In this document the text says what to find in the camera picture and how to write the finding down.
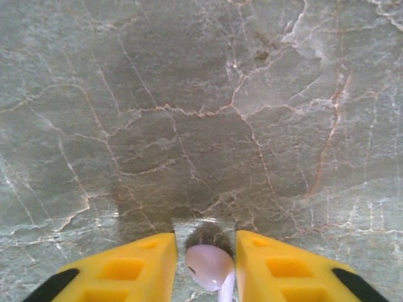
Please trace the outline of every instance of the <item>marble floor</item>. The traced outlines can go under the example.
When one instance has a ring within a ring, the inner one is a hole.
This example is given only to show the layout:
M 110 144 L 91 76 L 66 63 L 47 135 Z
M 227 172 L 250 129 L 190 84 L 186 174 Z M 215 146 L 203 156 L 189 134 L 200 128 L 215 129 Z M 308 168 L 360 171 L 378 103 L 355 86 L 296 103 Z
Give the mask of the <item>marble floor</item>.
M 402 301 L 402 83 L 400 0 L 0 0 L 0 300 L 214 218 Z

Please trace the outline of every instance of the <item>black rubber tip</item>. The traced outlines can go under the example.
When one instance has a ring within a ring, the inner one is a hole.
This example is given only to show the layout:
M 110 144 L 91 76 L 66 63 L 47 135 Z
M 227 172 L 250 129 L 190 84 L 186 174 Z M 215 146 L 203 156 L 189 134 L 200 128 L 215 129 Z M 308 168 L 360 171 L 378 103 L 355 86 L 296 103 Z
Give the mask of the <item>black rubber tip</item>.
M 359 275 L 339 268 L 332 272 L 360 301 L 389 302 Z
M 53 275 L 23 302 L 51 302 L 79 273 L 78 269 L 68 269 Z

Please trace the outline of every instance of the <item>gray marble surface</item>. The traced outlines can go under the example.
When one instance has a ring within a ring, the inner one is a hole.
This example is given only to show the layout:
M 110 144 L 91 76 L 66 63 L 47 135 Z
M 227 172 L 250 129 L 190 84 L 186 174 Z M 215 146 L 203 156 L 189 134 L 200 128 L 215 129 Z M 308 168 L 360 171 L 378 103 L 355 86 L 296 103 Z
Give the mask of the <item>gray marble surface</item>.
M 400 0 L 0 0 L 0 300 L 216 218 L 402 301 L 402 49 Z

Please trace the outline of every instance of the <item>yellow plastic part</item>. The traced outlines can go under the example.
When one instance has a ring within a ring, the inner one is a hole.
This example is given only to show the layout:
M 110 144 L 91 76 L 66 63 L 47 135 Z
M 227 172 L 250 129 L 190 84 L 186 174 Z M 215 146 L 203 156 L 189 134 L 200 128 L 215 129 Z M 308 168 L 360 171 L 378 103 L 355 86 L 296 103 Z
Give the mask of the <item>yellow plastic part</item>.
M 84 258 L 61 268 L 80 273 L 53 302 L 169 302 L 177 257 L 175 235 L 160 233 Z
M 240 302 L 360 302 L 332 273 L 352 268 L 249 231 L 236 233 Z

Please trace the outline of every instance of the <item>white earbud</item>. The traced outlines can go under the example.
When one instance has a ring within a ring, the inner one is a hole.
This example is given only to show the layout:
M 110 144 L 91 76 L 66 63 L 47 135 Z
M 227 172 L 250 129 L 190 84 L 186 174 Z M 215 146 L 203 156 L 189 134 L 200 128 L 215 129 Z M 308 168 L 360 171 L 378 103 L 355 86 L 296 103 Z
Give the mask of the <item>white earbud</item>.
M 219 291 L 218 302 L 232 302 L 235 265 L 228 253 L 213 245 L 194 245 L 186 251 L 185 264 L 202 288 Z

